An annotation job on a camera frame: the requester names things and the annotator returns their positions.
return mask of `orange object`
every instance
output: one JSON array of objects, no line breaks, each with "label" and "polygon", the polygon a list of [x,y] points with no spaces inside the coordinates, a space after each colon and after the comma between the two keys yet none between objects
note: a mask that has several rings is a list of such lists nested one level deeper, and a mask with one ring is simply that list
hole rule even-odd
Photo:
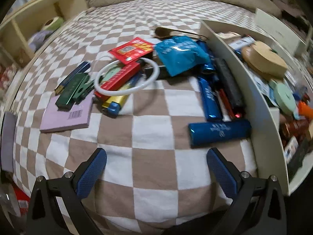
[{"label": "orange object", "polygon": [[300,116],[305,116],[307,118],[313,118],[313,109],[310,108],[305,102],[300,101],[298,103],[298,110]]}]

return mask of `brown and white checkered fabric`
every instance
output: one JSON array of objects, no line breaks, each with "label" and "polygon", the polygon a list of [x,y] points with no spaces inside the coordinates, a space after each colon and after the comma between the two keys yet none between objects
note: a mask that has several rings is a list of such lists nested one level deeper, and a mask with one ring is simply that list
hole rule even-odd
[{"label": "brown and white checkered fabric", "polygon": [[[197,80],[159,80],[132,94],[116,119],[94,105],[89,128],[40,133],[53,90],[81,61],[93,74],[111,60],[108,50],[156,26],[196,31],[201,19],[256,30],[253,14],[233,5],[205,0],[136,0],[97,8],[67,28],[40,55],[16,96],[18,113],[14,181],[28,195],[35,178],[61,177],[86,161],[97,147],[107,165],[83,200],[103,229],[159,234],[164,228],[229,204],[211,177],[207,149],[190,149],[187,125],[204,121]],[[256,174],[249,140],[214,144],[239,170]],[[68,215],[60,199],[62,213]]]}]

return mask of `white ring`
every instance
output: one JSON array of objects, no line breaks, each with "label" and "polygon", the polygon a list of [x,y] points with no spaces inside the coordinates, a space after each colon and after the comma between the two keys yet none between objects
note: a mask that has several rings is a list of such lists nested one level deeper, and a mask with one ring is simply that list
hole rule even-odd
[{"label": "white ring", "polygon": [[126,90],[120,90],[120,91],[108,91],[108,90],[102,89],[99,85],[100,76],[104,73],[107,73],[110,68],[112,68],[114,65],[116,65],[117,63],[120,62],[119,60],[116,60],[114,62],[109,63],[108,65],[103,67],[98,72],[98,74],[94,80],[94,88],[96,89],[96,91],[102,95],[105,95],[105,96],[126,96],[126,95],[130,95],[130,94],[150,85],[152,82],[154,82],[158,78],[158,76],[160,74],[159,66],[157,65],[156,62],[152,61],[151,59],[148,59],[148,58],[140,58],[140,59],[143,59],[145,62],[147,62],[148,64],[150,64],[153,67],[152,75],[149,77],[149,79],[147,79],[141,85],[135,86],[135,87],[132,87],[132,88],[126,89]]}]

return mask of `red package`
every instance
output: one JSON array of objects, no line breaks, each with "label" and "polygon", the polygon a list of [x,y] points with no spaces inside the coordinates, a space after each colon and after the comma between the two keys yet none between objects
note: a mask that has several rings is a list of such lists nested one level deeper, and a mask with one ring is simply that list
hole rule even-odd
[{"label": "red package", "polygon": [[[128,65],[125,65],[118,73],[116,73],[112,78],[108,81],[104,82],[100,87],[104,90],[115,91],[118,90],[121,86],[123,86],[132,76],[134,76],[141,69],[140,63],[132,62]],[[102,101],[106,101],[109,96],[104,96],[99,92],[95,91],[94,95],[101,99]]]},{"label": "red package", "polygon": [[109,50],[109,53],[127,65],[138,60],[153,51],[153,44],[140,37],[136,37],[130,42],[125,43],[117,48]]}]

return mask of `purple object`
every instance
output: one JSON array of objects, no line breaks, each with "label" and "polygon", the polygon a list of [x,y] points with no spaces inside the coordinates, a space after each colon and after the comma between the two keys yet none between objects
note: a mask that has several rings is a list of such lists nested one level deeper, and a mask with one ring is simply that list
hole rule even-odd
[{"label": "purple object", "polygon": [[73,105],[70,111],[58,110],[55,102],[59,96],[52,97],[43,114],[40,131],[59,132],[87,128],[89,126],[93,94],[94,91],[91,91],[80,104]]}]

